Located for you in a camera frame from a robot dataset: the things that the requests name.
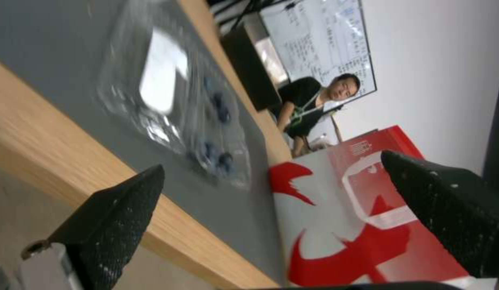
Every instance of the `red and white box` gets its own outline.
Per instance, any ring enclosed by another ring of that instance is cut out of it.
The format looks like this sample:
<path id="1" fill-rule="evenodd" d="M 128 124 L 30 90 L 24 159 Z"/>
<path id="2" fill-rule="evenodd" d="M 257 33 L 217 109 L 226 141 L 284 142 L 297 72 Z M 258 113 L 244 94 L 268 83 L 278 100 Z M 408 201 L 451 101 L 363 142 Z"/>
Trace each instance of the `red and white box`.
<path id="1" fill-rule="evenodd" d="M 270 169 L 292 285 L 472 283 L 396 191 L 383 150 L 422 158 L 394 126 Z"/>

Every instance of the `black shirt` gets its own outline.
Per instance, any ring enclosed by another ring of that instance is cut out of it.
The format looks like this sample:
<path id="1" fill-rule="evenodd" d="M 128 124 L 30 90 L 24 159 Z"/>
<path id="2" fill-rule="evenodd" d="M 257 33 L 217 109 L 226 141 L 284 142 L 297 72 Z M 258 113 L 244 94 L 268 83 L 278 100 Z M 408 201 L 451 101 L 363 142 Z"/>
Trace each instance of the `black shirt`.
<path id="1" fill-rule="evenodd" d="M 280 88 L 278 93 L 282 98 L 282 102 L 291 102 L 296 106 L 295 114 L 301 113 L 301 109 L 311 101 L 305 108 L 303 112 L 315 108 L 315 97 L 321 89 L 321 84 L 316 81 L 313 77 L 304 77 L 293 81 L 292 83 Z M 301 119 L 291 120 L 291 124 L 287 130 L 287 134 L 294 138 L 296 136 L 303 137 L 307 136 L 310 130 L 316 125 L 316 123 L 323 117 L 323 109 L 315 110 L 303 117 Z"/>

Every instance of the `clear plastic bag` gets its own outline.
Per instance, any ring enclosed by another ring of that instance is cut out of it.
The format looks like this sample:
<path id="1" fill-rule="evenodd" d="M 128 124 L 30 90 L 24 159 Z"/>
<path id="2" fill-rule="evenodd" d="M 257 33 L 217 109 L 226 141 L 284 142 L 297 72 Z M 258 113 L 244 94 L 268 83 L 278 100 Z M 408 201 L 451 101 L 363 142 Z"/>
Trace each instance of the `clear plastic bag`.
<path id="1" fill-rule="evenodd" d="M 165 1 L 129 0 L 98 84 L 106 109 L 150 139 L 248 188 L 251 166 L 237 96 Z"/>

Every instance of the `man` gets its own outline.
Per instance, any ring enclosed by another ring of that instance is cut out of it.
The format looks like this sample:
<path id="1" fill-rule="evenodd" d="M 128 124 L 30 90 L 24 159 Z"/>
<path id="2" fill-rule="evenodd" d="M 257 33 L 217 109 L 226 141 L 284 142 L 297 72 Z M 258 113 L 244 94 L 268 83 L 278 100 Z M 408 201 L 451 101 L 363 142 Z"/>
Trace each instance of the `man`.
<path id="1" fill-rule="evenodd" d="M 345 73 L 335 77 L 327 88 L 323 88 L 313 77 L 304 77 L 278 91 L 283 106 L 277 126 L 281 132 L 286 132 L 294 139 L 293 157 L 300 155 L 306 145 L 307 135 L 323 116 L 323 105 L 327 101 L 343 101 L 353 97 L 359 88 L 359 78 Z"/>

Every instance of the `whiteboard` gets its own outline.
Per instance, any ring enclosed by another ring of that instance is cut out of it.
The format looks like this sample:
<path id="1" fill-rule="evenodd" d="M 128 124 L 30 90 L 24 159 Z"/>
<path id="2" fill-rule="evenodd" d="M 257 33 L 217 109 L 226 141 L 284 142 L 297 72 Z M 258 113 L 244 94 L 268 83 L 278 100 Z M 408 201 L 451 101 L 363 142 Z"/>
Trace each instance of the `whiteboard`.
<path id="1" fill-rule="evenodd" d="M 292 0 L 260 15 L 291 81 L 314 77 L 328 86 L 334 77 L 353 73 L 361 82 L 354 98 L 376 90 L 358 0 Z"/>

